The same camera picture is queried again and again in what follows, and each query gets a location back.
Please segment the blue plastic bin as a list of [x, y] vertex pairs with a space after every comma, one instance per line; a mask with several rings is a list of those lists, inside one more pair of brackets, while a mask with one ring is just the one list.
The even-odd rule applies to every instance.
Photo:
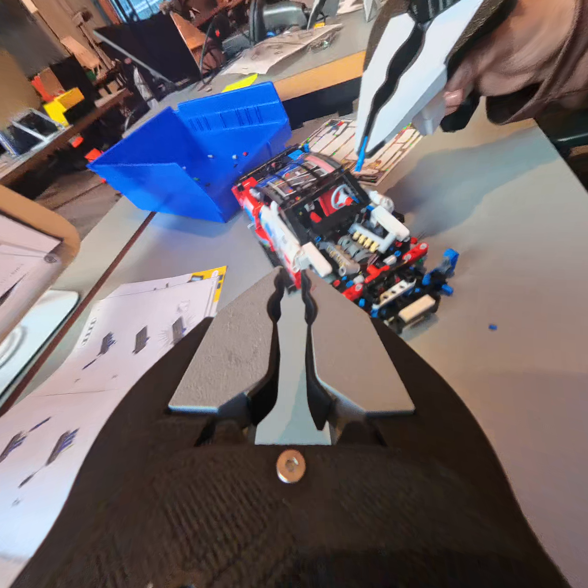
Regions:
[[166, 107], [88, 168], [141, 210], [226, 223], [240, 210], [232, 193], [238, 178], [202, 187], [187, 165], [206, 149], [244, 153], [244, 175], [282, 152], [290, 137], [288, 115], [266, 82]]

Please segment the open instruction booklet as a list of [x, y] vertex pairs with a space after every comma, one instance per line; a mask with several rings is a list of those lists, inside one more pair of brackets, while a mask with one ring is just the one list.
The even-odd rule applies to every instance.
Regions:
[[92, 307], [63, 364], [1, 417], [1, 587], [46, 538], [130, 388], [213, 316], [225, 274], [222, 266], [119, 286]]

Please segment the yellow bin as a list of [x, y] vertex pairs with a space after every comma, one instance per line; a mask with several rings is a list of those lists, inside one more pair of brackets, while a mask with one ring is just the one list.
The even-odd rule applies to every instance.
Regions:
[[45, 103], [43, 108], [51, 120], [59, 125], [67, 127], [70, 123], [67, 120], [65, 113], [73, 107], [76, 107], [78, 104], [83, 103], [84, 100], [85, 97], [81, 90], [78, 87], [74, 87], [58, 95], [50, 102]]

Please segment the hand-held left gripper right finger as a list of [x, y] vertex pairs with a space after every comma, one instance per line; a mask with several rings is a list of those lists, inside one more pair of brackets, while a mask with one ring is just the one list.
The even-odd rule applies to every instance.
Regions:
[[415, 412], [371, 318], [311, 271], [301, 274], [307, 403], [317, 430]]

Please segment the yellow paper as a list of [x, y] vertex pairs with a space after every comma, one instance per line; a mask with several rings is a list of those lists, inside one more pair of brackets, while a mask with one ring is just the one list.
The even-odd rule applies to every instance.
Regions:
[[257, 81], [258, 75], [259, 74], [257, 73], [253, 73], [252, 75], [243, 77], [242, 79], [239, 79], [236, 82], [232, 82], [231, 84], [228, 84], [223, 88], [222, 93], [237, 91], [240, 89], [250, 87]]

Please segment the grey office chair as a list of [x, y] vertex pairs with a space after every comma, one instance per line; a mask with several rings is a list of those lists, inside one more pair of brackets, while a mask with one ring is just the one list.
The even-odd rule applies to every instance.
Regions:
[[269, 33], [279, 34], [292, 26], [305, 29], [311, 10], [299, 1], [251, 1], [249, 3], [249, 38], [253, 44]]

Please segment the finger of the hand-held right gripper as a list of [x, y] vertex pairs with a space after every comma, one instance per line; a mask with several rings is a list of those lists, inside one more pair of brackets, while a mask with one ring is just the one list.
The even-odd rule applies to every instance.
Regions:
[[366, 156], [371, 156], [401, 127], [406, 111], [400, 107], [398, 114], [392, 98], [424, 44], [424, 27], [409, 13], [393, 16], [385, 26], [375, 26], [373, 32], [382, 34], [364, 67], [356, 119], [355, 151], [357, 154], [367, 136]]
[[400, 107], [406, 111], [403, 123], [394, 135], [408, 125], [442, 91], [447, 82], [447, 62], [450, 53], [457, 46], [467, 26], [473, 23], [474, 16], [482, 4], [482, 1], [386, 1], [384, 3], [371, 27], [369, 46], [366, 49], [366, 65], [371, 59], [375, 43], [382, 34], [373, 32], [375, 26], [385, 26], [393, 16], [409, 13], [418, 24], [424, 27], [423, 48], [414, 64], [402, 76], [399, 88], [392, 98], [393, 105], [398, 107], [396, 109], [398, 114], [400, 114]]

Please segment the grey desk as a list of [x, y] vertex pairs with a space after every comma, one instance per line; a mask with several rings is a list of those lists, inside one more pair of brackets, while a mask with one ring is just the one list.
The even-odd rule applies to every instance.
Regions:
[[436, 313], [371, 319], [415, 412], [317, 430], [283, 285], [271, 412], [170, 412], [217, 312], [275, 268], [244, 212], [156, 214], [108, 295], [226, 266], [216, 311], [114, 409], [9, 587], [587, 587], [587, 192], [536, 125], [484, 109], [389, 179], [426, 267], [459, 253]]
[[33, 386], [35, 379], [48, 371], [52, 357], [59, 351], [62, 342], [68, 342], [77, 321], [154, 216], [155, 212], [140, 210], [126, 198], [122, 198], [82, 240], [75, 260], [51, 286], [54, 290], [77, 292], [78, 302], [26, 365], [25, 370], [2, 393], [1, 415], [20, 401]]

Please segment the holographic sticker sheet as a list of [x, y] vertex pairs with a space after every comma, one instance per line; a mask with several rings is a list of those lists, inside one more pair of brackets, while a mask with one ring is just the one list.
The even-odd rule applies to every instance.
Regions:
[[373, 156], [365, 157], [361, 170], [356, 170], [356, 121], [352, 118], [331, 118], [316, 129], [304, 142], [313, 153], [319, 153], [339, 162], [359, 182], [377, 186], [390, 171], [422, 139], [411, 125], [404, 127]]

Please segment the paper sheet with drawings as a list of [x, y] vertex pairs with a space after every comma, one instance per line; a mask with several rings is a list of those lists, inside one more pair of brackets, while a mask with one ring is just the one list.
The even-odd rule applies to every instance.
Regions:
[[287, 31], [267, 38], [254, 47], [244, 50], [222, 72], [223, 75], [265, 75], [284, 59], [331, 40], [342, 29], [342, 24], [324, 25], [309, 31]]

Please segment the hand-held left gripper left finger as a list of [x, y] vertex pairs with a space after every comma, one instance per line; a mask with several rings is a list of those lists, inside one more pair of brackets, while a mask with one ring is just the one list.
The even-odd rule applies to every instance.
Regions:
[[277, 399], [282, 269], [217, 312], [173, 393], [172, 413], [257, 426]]

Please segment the printed instruction sheet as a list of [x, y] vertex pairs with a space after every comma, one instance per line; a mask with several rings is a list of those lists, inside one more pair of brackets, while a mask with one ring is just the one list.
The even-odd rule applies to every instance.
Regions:
[[1, 330], [10, 329], [62, 269], [62, 238], [1, 214]]

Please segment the black monitor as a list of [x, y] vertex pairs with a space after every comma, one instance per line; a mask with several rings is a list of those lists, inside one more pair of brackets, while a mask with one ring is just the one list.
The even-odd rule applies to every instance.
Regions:
[[93, 31], [111, 58], [129, 58], [152, 78], [182, 85], [201, 80], [201, 71], [173, 17], [158, 13], [143, 21]]

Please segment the person's right hand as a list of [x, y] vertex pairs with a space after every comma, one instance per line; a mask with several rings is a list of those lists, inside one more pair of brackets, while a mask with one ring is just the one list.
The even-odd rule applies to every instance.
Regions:
[[445, 85], [443, 97], [446, 116], [456, 112], [476, 87], [475, 70], [466, 65], [459, 67]]

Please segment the toy brick race car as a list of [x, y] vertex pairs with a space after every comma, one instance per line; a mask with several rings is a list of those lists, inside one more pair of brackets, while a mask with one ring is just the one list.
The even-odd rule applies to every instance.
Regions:
[[449, 248], [427, 269], [429, 245], [411, 234], [393, 200], [307, 146], [287, 148], [242, 175], [232, 193], [272, 266], [288, 275], [290, 291], [311, 270], [397, 334], [453, 294], [459, 254]]

